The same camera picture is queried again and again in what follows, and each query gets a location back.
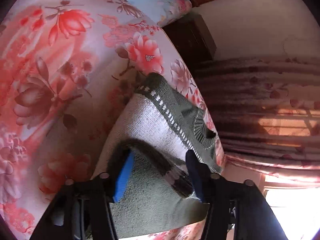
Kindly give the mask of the green knit sweater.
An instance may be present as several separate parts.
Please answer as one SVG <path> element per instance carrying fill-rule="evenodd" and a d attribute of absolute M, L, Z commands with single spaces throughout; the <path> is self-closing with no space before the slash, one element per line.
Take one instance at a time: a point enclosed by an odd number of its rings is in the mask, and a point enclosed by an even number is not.
<path fill-rule="evenodd" d="M 119 238 L 180 228 L 203 220 L 208 205 L 197 199 L 185 164 L 193 150 L 211 171 L 220 172 L 216 134 L 203 111 L 151 73 L 137 87 L 112 127 L 94 175 L 113 171 L 133 154 L 133 167 L 122 197 L 111 205 Z"/>

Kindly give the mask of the pink floral curtain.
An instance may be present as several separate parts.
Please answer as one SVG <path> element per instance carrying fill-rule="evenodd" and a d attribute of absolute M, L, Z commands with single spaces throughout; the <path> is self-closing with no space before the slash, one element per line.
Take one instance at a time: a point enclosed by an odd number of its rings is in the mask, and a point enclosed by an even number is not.
<path fill-rule="evenodd" d="M 216 61 L 193 78 L 233 165 L 319 183 L 319 59 Z"/>

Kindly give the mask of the window with metal bars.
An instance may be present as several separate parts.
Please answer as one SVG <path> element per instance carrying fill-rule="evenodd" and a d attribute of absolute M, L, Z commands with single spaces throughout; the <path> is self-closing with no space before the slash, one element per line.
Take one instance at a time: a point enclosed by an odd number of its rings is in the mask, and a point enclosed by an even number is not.
<path fill-rule="evenodd" d="M 313 239 L 319 231 L 319 183 L 262 176 L 259 184 L 288 239 Z"/>

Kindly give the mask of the dark wooden nightstand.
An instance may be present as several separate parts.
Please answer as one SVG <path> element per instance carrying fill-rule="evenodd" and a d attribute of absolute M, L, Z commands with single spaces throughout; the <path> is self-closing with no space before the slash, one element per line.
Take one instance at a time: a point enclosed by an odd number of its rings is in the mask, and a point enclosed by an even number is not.
<path fill-rule="evenodd" d="M 162 28 L 188 68 L 214 61 L 216 44 L 200 14 L 191 12 Z"/>

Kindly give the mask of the floral pink bed sheet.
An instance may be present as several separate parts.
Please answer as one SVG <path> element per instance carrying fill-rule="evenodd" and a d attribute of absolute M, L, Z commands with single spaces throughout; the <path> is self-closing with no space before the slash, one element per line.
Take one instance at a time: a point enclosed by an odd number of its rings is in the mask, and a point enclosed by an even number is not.
<path fill-rule="evenodd" d="M 17 0 L 1 22 L 1 218 L 29 239 L 69 179 L 91 178 L 135 88 L 166 78 L 215 126 L 167 34 L 127 0 Z"/>

